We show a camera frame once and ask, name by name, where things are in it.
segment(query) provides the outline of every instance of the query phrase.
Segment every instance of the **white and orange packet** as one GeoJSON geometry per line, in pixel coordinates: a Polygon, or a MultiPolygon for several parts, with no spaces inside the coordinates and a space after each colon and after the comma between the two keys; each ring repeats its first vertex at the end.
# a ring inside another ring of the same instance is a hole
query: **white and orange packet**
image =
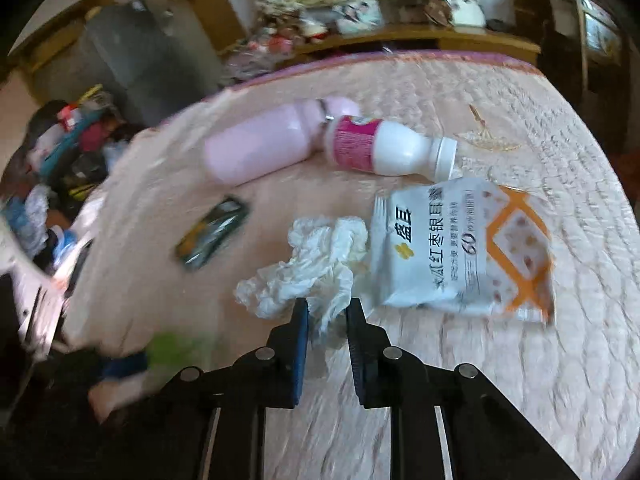
{"type": "Polygon", "coordinates": [[[480,178],[377,196],[370,229],[376,303],[552,324],[542,206],[480,178]]]}

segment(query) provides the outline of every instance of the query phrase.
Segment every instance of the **magenta label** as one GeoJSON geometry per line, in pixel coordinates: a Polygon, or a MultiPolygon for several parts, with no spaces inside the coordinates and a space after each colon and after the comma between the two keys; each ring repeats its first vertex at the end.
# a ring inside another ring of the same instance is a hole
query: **magenta label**
{"type": "Polygon", "coordinates": [[[344,116],[334,133],[334,159],[342,168],[373,172],[373,140],[382,119],[344,116]]]}

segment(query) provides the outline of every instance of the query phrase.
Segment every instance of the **pink thermos bottle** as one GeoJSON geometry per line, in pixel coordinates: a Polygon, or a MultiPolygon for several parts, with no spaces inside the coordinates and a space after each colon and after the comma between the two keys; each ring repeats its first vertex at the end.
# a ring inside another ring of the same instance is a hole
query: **pink thermos bottle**
{"type": "Polygon", "coordinates": [[[238,186],[305,160],[322,148],[328,121],[359,114],[346,97],[295,101],[213,134],[204,142],[204,161],[220,184],[238,186]]]}

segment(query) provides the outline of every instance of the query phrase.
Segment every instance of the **metal screw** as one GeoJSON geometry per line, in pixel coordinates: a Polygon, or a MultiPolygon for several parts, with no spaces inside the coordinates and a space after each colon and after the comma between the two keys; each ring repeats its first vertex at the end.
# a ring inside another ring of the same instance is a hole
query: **metal screw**
{"type": "Polygon", "coordinates": [[[458,373],[467,379],[473,379],[478,375],[478,369],[469,363],[464,363],[458,368],[458,373]]]}
{"type": "Polygon", "coordinates": [[[268,346],[263,346],[262,348],[258,348],[255,351],[255,356],[260,359],[260,361],[268,361],[269,359],[273,359],[274,355],[276,355],[276,352],[273,348],[269,348],[268,346]]]}
{"type": "Polygon", "coordinates": [[[185,368],[180,372],[180,380],[185,383],[190,383],[191,381],[195,381],[200,378],[200,370],[198,370],[195,366],[190,366],[189,368],[185,368]]]}
{"type": "Polygon", "coordinates": [[[387,359],[395,361],[402,357],[402,350],[397,346],[388,346],[382,351],[382,355],[387,359]]]}

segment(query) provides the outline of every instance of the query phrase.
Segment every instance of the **bed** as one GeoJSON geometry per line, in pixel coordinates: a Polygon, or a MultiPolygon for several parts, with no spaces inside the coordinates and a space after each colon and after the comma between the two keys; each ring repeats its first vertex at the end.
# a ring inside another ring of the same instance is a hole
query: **bed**
{"type": "MultiPolygon", "coordinates": [[[[363,54],[277,72],[191,105],[147,130],[107,181],[98,236],[66,314],[74,346],[137,351],[154,332],[205,335],[231,364],[266,340],[266,321],[234,301],[240,279],[288,260],[301,216],[367,222],[379,190],[414,182],[327,167],[321,155],[234,193],[252,214],[207,266],[172,258],[180,236],[228,190],[200,160],[213,131],[295,98],[341,94],[366,114],[460,140],[454,176],[518,187],[550,205],[556,326],[377,309],[370,322],[425,363],[476,364],[582,480],[613,479],[640,427],[640,234],[587,127],[534,67],[505,56],[363,54]],[[480,127],[482,119],[485,127],[480,127]]],[[[265,478],[388,478],[389,414],[358,407],[348,349],[311,362],[296,410],[270,410],[265,478]]]]}

